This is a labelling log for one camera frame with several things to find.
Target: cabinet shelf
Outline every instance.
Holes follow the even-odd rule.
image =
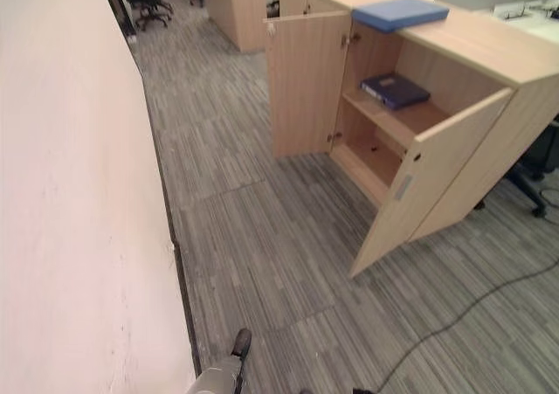
[[[429,101],[390,110],[360,89],[343,93],[343,99],[406,149],[416,135],[448,118]]]
[[[401,163],[392,150],[372,138],[335,145],[330,155],[376,207],[383,204]]]

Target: door hinge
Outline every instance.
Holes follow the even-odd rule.
[[[361,40],[361,34],[359,33],[353,33],[353,35],[349,37],[347,34],[344,34],[342,35],[342,48],[353,42],[358,42],[359,40]]]
[[[342,137],[342,132],[336,132],[335,134],[330,134],[326,137],[326,142],[331,142],[334,139],[338,139]]]

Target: white wall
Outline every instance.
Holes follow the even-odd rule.
[[[141,78],[108,2],[0,6],[0,392],[185,392]]]

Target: white desk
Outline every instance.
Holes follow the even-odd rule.
[[[487,14],[488,17],[492,17],[493,14],[489,10],[480,11]],[[559,44],[559,20],[554,20],[553,18],[544,17],[540,12],[537,11],[526,11],[526,16],[521,18],[516,18],[512,20],[502,20],[503,23],[512,25],[513,27],[526,31],[530,34],[538,36],[540,38],[545,38],[549,41]]]

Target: wooden cabinet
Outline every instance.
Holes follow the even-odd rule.
[[[345,10],[343,6],[330,0],[307,0],[307,14],[320,14],[322,12],[331,12]]]
[[[241,52],[264,47],[266,0],[204,0],[210,18]]]
[[[303,16],[348,9],[330,0],[279,0],[281,17]]]
[[[498,22],[452,9],[383,34],[337,0],[285,2],[290,17],[266,21],[273,154],[329,153],[376,206],[351,276],[460,221],[559,107],[559,52]],[[429,101],[392,111],[359,88],[391,72]]]

